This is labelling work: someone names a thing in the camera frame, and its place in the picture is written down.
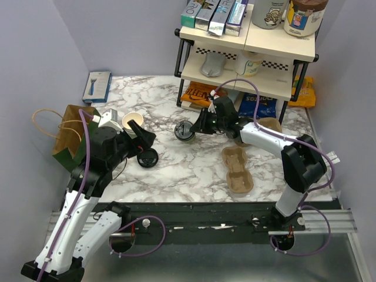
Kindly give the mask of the black plastic lid stack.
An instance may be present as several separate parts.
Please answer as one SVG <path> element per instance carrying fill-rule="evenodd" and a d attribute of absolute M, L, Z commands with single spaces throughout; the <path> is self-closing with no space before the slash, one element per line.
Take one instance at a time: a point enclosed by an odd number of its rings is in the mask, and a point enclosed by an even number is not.
<path fill-rule="evenodd" d="M 143 168 L 151 168 L 157 165 L 159 155 L 153 148 L 146 149 L 137 155 L 137 162 Z"/>

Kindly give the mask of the single black plastic lid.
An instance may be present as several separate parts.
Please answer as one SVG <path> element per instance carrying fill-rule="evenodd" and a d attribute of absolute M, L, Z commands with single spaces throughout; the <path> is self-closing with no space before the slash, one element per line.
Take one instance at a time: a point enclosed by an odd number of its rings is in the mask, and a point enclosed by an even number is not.
<path fill-rule="evenodd" d="M 192 122 L 189 122 L 188 120 L 180 121 L 174 128 L 176 138 L 181 141 L 182 136 L 190 132 L 192 125 Z"/>

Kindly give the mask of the single green paper cup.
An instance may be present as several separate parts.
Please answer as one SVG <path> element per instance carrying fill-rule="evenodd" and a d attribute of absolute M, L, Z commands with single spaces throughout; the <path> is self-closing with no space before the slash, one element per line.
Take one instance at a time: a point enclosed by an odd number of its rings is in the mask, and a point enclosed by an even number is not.
<path fill-rule="evenodd" d="M 192 143 L 195 140 L 195 138 L 195 133 L 189 132 L 188 134 L 182 136 L 181 141 L 185 143 Z"/>

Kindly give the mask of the brown paper bag green side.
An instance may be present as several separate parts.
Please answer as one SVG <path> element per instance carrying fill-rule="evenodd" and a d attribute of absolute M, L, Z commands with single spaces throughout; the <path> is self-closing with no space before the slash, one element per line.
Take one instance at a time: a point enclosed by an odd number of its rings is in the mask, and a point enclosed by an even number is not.
<path fill-rule="evenodd" d="M 77 106 L 67 105 L 63 115 L 58 114 L 61 122 L 58 125 L 58 132 L 56 135 L 44 131 L 35 122 L 35 117 L 38 113 L 43 112 L 44 109 L 39 109 L 32 115 L 34 126 L 45 135 L 55 139 L 55 144 L 52 149 L 52 156 L 64 167 L 68 172 L 71 172 L 78 166 L 86 155 L 85 131 L 83 128 L 83 121 L 80 118 L 79 110 L 84 111 L 85 122 L 88 126 L 89 133 L 92 133 L 98 124 L 95 123 L 91 116 L 99 115 L 99 112 L 91 106 Z"/>

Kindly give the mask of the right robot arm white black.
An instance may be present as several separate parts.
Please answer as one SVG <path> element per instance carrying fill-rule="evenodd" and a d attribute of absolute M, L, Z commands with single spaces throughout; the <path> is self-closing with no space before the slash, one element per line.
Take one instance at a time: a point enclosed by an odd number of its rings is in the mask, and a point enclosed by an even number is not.
<path fill-rule="evenodd" d="M 283 135 L 253 119 L 239 117 L 227 96 L 215 99 L 213 107 L 213 111 L 201 110 L 190 128 L 192 133 L 212 135 L 223 132 L 230 139 L 259 147 L 281 159 L 287 187 L 274 206 L 270 223 L 275 229 L 284 230 L 291 224 L 291 216 L 308 189 L 327 172 L 315 141 L 309 135 Z"/>

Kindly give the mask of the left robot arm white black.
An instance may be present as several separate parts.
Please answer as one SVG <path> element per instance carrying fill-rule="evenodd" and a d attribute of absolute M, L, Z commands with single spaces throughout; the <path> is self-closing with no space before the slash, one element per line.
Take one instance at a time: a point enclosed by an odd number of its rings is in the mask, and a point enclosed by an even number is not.
<path fill-rule="evenodd" d="M 112 173 L 117 166 L 153 146 L 155 133 L 143 129 L 134 120 L 128 124 L 136 135 L 134 138 L 110 126 L 85 133 L 86 157 L 72 170 L 53 232 L 38 257 L 23 265 L 23 276 L 33 281 L 81 281 L 84 265 L 99 243 L 111 231 L 123 232 L 129 228 L 129 210 L 111 204 L 106 211 L 108 219 L 84 236 L 80 235 L 91 211 L 113 180 Z"/>

